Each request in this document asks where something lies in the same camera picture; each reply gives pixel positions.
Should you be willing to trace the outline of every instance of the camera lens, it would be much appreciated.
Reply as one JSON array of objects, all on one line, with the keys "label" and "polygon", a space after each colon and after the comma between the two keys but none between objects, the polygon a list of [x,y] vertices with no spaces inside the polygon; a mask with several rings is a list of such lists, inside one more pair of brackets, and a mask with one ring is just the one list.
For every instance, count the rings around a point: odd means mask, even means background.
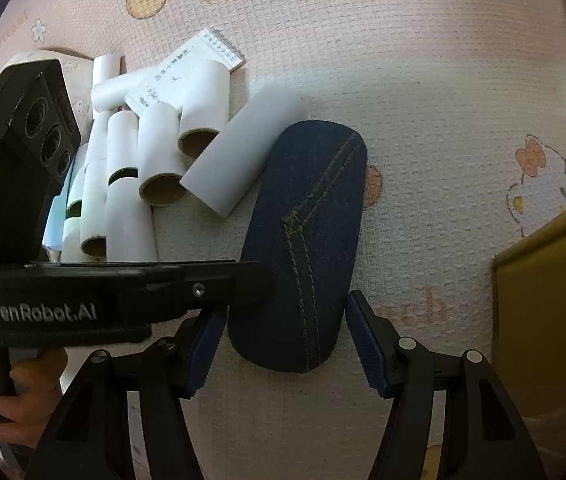
[{"label": "camera lens", "polygon": [[47,115],[47,101],[44,98],[37,99],[29,109],[28,118],[25,121],[25,133],[28,137],[34,137],[40,130]]},{"label": "camera lens", "polygon": [[65,150],[63,155],[61,155],[61,159],[58,161],[58,174],[62,175],[67,171],[70,165],[70,152]]},{"label": "camera lens", "polygon": [[58,146],[61,144],[61,129],[58,126],[53,126],[52,129],[45,136],[43,141],[43,149],[41,151],[41,158],[47,164],[49,159],[52,158]]}]

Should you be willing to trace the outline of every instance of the cardboard box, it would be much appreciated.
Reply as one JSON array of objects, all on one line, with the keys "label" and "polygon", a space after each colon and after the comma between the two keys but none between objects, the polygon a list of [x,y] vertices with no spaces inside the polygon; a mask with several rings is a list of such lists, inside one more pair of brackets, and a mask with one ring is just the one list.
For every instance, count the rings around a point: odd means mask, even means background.
[{"label": "cardboard box", "polygon": [[566,211],[494,260],[494,360],[522,415],[566,406]]}]

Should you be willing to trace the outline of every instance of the human hand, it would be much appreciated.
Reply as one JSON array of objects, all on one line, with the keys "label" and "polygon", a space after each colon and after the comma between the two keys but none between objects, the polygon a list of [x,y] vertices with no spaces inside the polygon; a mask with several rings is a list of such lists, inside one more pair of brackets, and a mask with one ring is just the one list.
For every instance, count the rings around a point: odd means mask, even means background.
[{"label": "human hand", "polygon": [[36,447],[63,395],[59,378],[66,366],[65,350],[52,348],[13,367],[10,377],[28,390],[19,396],[0,397],[0,414],[12,420],[0,423],[0,439]]}]

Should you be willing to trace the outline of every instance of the white paper tube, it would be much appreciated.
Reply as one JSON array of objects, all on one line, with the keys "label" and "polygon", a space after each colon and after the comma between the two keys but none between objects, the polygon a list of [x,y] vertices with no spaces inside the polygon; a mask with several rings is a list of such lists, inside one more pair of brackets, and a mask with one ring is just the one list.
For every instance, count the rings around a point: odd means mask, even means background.
[{"label": "white paper tube", "polygon": [[97,112],[118,108],[125,104],[125,95],[154,69],[141,68],[98,83],[92,89],[92,107]]},{"label": "white paper tube", "polygon": [[63,224],[63,247],[61,262],[86,264],[96,262],[96,258],[87,256],[80,250],[80,218],[67,218]]},{"label": "white paper tube", "polygon": [[294,92],[265,87],[218,133],[181,185],[226,217],[265,167],[278,136],[306,118],[305,106]]},{"label": "white paper tube", "polygon": [[139,193],[152,205],[169,205],[185,195],[180,179],[188,170],[176,147],[178,112],[167,103],[154,103],[138,121]]},{"label": "white paper tube", "polygon": [[66,214],[69,217],[80,216],[80,206],[82,203],[82,190],[85,184],[85,156],[87,155],[87,145],[79,146],[74,158],[72,170],[72,184],[70,193],[67,196]]},{"label": "white paper tube", "polygon": [[230,120],[230,71],[218,61],[202,61],[188,77],[178,148],[197,158]]},{"label": "white paper tube", "polygon": [[[121,57],[115,54],[95,57],[92,70],[92,88],[94,88],[97,84],[112,79],[121,73]],[[96,119],[96,115],[99,113],[92,106],[92,118]]]},{"label": "white paper tube", "polygon": [[156,262],[152,209],[138,195],[136,177],[108,187],[106,207],[108,262]]},{"label": "white paper tube", "polygon": [[138,176],[138,118],[124,110],[109,118],[108,184],[122,176]]},{"label": "white paper tube", "polygon": [[113,114],[112,110],[106,110],[99,113],[94,119],[90,142],[87,144],[87,153],[85,153],[85,167],[95,160],[108,158],[108,121]]},{"label": "white paper tube", "polygon": [[94,160],[85,168],[80,208],[80,250],[95,258],[105,257],[105,204],[108,197],[106,162]]}]

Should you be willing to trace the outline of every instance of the hole in tube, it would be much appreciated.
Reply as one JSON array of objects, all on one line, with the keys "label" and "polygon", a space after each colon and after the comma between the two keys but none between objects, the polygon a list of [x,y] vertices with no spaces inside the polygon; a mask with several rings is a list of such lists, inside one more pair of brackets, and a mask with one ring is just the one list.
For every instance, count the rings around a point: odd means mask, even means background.
[{"label": "hole in tube", "polygon": [[109,177],[108,186],[111,186],[119,178],[124,178],[130,176],[132,178],[138,178],[138,170],[136,168],[122,168],[121,170],[115,171]]},{"label": "hole in tube", "polygon": [[104,258],[106,254],[105,238],[89,238],[80,245],[80,250],[87,254],[87,256],[93,256],[94,258]]},{"label": "hole in tube", "polygon": [[185,155],[198,158],[217,134],[216,130],[191,130],[178,140],[178,147]]},{"label": "hole in tube", "polygon": [[162,174],[152,177],[141,185],[140,195],[148,204],[170,205],[185,196],[187,190],[181,186],[176,174]]},{"label": "hole in tube", "polygon": [[67,218],[78,218],[82,209],[82,200],[77,200],[67,208]]}]

